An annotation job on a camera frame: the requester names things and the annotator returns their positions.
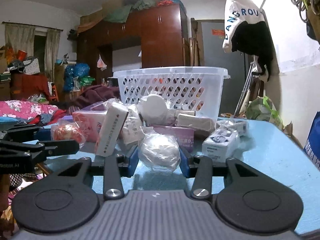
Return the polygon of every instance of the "window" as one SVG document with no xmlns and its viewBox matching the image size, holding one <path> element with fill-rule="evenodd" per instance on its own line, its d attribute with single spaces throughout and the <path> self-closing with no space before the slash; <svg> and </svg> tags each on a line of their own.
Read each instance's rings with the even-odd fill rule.
<svg viewBox="0 0 320 240">
<path fill-rule="evenodd" d="M 47 36 L 35 35 L 35 41 L 33 45 L 33 56 L 38 58 L 40 72 L 44 73 L 44 54 L 45 54 L 45 42 Z"/>
</svg>

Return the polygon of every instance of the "white wall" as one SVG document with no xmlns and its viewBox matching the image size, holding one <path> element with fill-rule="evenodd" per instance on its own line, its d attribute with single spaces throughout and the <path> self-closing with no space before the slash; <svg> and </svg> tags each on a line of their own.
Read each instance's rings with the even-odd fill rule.
<svg viewBox="0 0 320 240">
<path fill-rule="evenodd" d="M 114 50 L 112 52 L 112 71 L 142 68 L 141 58 L 138 57 L 140 51 L 141 46 Z"/>
<path fill-rule="evenodd" d="M 195 20 L 223 20 L 226 0 L 181 0 L 187 11 L 188 35 L 191 38 L 191 22 Z"/>
<path fill-rule="evenodd" d="M 263 0 L 252 1 L 260 6 Z M 290 0 L 266 0 L 263 9 L 278 64 L 275 61 L 272 66 L 266 94 L 274 101 L 284 124 L 292 121 L 293 134 L 304 145 L 320 110 L 319 44 L 307 36 L 306 24 Z"/>
<path fill-rule="evenodd" d="M 3 21 L 63 29 L 58 59 L 68 52 L 76 52 L 76 42 L 67 40 L 69 30 L 80 23 L 80 15 L 73 11 L 24 0 L 0 0 L 0 47 L 5 44 Z"/>
</svg>

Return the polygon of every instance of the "white plastic basket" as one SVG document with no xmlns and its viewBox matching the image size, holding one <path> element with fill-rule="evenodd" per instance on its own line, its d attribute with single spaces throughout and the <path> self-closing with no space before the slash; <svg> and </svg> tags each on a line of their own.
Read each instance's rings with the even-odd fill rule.
<svg viewBox="0 0 320 240">
<path fill-rule="evenodd" d="M 197 116 L 217 119 L 223 79 L 228 70 L 218 67 L 159 67 L 117 71 L 121 101 L 136 104 L 139 98 L 158 94 L 171 108 L 196 111 Z"/>
</svg>

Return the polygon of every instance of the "red sign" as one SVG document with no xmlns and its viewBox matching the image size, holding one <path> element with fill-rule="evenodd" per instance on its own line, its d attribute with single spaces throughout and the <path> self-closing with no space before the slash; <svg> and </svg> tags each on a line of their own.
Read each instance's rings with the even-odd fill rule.
<svg viewBox="0 0 320 240">
<path fill-rule="evenodd" d="M 212 30 L 212 35 L 226 36 L 224 30 Z"/>
</svg>

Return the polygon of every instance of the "light blue tabletop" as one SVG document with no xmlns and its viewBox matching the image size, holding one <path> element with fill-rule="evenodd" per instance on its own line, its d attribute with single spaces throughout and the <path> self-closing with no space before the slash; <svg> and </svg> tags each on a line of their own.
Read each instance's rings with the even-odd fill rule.
<svg viewBox="0 0 320 240">
<path fill-rule="evenodd" d="M 57 170 L 65 166 L 68 159 L 84 156 L 102 160 L 95 156 L 93 143 L 86 143 L 76 155 L 55 157 L 47 160 L 48 166 Z M 193 154 L 201 154 L 201 142 L 195 143 Z M 298 234 L 307 233 L 320 228 L 320 172 L 284 133 L 273 124 L 263 121 L 249 120 L 249 135 L 241 138 L 240 147 L 234 157 L 263 172 L 296 191 L 303 200 L 304 211 L 296 228 Z M 132 178 L 122 178 L 124 191 L 130 189 L 143 190 L 190 190 L 194 179 L 186 179 L 180 168 L 175 172 L 152 171 L 141 162 L 138 163 Z M 103 177 L 95 176 L 93 190 L 102 193 Z M 224 188 L 223 178 L 212 179 L 212 193 L 219 193 Z"/>
</svg>

